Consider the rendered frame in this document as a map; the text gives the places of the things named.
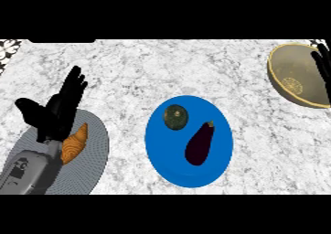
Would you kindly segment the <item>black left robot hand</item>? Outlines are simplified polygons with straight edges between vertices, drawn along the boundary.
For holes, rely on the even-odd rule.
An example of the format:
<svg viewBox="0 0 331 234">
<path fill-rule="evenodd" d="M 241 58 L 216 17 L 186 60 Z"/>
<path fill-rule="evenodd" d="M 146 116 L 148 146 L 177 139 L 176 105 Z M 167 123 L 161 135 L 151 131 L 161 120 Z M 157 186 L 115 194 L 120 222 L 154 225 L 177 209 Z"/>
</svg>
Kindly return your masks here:
<svg viewBox="0 0 331 234">
<path fill-rule="evenodd" d="M 86 75 L 81 73 L 81 68 L 74 66 L 61 91 L 52 96 L 44 106 L 27 98 L 15 101 L 25 123 L 38 129 L 38 143 L 52 140 L 62 142 L 69 137 L 86 87 Z"/>
</svg>

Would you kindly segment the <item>orange croissant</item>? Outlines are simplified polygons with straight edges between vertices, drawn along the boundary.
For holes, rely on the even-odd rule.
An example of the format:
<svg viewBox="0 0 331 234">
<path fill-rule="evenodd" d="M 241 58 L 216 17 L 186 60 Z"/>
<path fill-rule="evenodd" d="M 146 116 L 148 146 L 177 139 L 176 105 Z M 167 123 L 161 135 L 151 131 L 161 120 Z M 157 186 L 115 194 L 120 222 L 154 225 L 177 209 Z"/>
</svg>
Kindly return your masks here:
<svg viewBox="0 0 331 234">
<path fill-rule="evenodd" d="M 72 134 L 63 141 L 61 159 L 65 165 L 84 151 L 86 146 L 87 146 L 87 123 L 81 125 L 75 134 Z"/>
</svg>

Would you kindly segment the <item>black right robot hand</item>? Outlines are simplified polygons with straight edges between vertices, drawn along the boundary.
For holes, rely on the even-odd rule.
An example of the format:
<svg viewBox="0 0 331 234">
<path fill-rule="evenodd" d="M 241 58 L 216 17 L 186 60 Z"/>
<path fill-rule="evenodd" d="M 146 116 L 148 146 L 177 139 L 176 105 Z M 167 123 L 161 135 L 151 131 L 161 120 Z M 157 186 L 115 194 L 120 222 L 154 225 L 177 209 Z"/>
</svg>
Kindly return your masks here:
<svg viewBox="0 0 331 234">
<path fill-rule="evenodd" d="M 317 45 L 319 51 L 313 51 L 310 55 L 315 59 L 317 70 L 323 78 L 326 95 L 331 103 L 331 39 L 326 39 L 325 43 L 326 45 Z"/>
</svg>

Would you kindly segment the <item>grey round placemat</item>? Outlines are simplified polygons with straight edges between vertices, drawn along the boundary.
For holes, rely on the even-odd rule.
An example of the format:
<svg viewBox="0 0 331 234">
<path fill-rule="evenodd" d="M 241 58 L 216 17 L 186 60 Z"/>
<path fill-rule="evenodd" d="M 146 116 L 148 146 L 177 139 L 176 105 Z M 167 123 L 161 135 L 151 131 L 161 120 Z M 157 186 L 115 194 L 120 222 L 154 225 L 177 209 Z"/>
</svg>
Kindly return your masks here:
<svg viewBox="0 0 331 234">
<path fill-rule="evenodd" d="M 44 195 L 89 195 L 102 177 L 108 154 L 109 137 L 100 118 L 89 111 L 75 113 L 71 132 L 75 133 L 81 125 L 87 123 L 87 146 L 84 151 L 62 165 L 55 183 Z M 16 142 L 4 163 L 24 150 L 40 153 L 47 152 L 47 144 L 37 142 L 38 130 L 31 127 Z"/>
</svg>

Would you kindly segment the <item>tan bowl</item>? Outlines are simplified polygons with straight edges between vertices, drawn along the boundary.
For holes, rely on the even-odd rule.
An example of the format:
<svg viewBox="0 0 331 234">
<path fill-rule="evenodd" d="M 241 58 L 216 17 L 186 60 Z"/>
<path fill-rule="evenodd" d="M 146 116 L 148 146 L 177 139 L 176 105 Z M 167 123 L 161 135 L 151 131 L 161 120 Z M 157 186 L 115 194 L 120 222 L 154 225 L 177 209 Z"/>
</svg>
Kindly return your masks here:
<svg viewBox="0 0 331 234">
<path fill-rule="evenodd" d="M 267 76 L 279 95 L 294 104 L 315 108 L 331 107 L 323 78 L 310 55 L 317 51 L 306 44 L 282 44 L 267 58 Z"/>
</svg>

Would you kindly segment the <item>purple eggplant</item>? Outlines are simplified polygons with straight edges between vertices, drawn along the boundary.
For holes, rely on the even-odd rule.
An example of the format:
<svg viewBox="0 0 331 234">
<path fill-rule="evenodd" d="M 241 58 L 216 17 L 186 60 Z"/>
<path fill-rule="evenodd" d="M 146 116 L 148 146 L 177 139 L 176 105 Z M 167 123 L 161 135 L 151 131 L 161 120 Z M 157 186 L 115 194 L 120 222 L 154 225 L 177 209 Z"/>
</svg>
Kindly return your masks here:
<svg viewBox="0 0 331 234">
<path fill-rule="evenodd" d="M 213 133 L 214 133 L 213 122 L 202 123 L 186 145 L 185 158 L 186 161 L 195 166 L 202 165 L 208 158 L 211 144 L 213 144 Z"/>
</svg>

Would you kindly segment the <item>green squash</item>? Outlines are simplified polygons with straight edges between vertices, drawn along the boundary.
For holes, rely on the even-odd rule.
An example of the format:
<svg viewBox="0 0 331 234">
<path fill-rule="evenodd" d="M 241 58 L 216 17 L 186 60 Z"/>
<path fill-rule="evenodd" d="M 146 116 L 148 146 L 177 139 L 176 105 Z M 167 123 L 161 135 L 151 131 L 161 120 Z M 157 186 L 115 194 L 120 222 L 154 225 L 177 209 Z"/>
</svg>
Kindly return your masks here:
<svg viewBox="0 0 331 234">
<path fill-rule="evenodd" d="M 165 114 L 164 114 L 165 126 L 171 130 L 174 131 L 180 130 L 188 124 L 188 119 L 189 119 L 188 111 L 179 104 L 173 104 L 165 108 Z"/>
</svg>

